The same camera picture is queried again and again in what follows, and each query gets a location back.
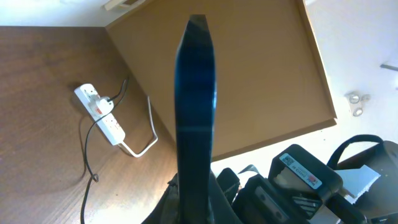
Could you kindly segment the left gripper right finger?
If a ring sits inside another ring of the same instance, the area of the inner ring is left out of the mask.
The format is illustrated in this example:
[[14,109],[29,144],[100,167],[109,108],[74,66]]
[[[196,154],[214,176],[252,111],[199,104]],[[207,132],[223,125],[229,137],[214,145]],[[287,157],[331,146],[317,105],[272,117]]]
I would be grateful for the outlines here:
[[241,223],[231,205],[224,196],[217,183],[214,173],[210,174],[210,204],[213,212],[213,223],[215,224],[238,224]]

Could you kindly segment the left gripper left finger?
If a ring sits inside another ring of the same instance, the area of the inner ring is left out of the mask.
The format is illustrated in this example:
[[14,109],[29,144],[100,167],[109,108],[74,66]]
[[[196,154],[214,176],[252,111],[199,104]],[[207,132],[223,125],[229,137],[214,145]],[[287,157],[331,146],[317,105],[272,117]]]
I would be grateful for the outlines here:
[[142,224],[177,224],[180,220],[180,197],[178,192],[178,174],[167,183],[168,186],[155,209]]

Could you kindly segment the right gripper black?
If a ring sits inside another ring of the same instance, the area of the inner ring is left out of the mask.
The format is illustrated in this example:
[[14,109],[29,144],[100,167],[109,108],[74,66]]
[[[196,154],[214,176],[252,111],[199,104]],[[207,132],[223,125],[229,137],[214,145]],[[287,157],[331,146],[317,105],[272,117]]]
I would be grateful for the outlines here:
[[298,144],[273,158],[267,178],[249,178],[240,192],[230,168],[216,180],[243,223],[308,223],[343,186],[335,171]]

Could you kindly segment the blue Samsung Galaxy smartphone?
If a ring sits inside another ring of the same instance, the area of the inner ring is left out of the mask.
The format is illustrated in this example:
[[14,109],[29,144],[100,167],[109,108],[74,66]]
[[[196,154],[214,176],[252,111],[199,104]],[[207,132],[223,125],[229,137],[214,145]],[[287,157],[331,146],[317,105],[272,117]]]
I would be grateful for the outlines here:
[[175,127],[181,223],[208,223],[216,108],[215,53],[205,15],[192,14],[175,61]]

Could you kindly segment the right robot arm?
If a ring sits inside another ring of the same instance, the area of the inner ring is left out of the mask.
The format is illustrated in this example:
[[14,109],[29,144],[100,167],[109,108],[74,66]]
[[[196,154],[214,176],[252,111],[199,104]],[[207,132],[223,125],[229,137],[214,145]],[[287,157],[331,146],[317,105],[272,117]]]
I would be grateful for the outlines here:
[[216,178],[241,223],[397,223],[397,144],[363,134],[324,164],[293,144],[267,177],[249,165]]

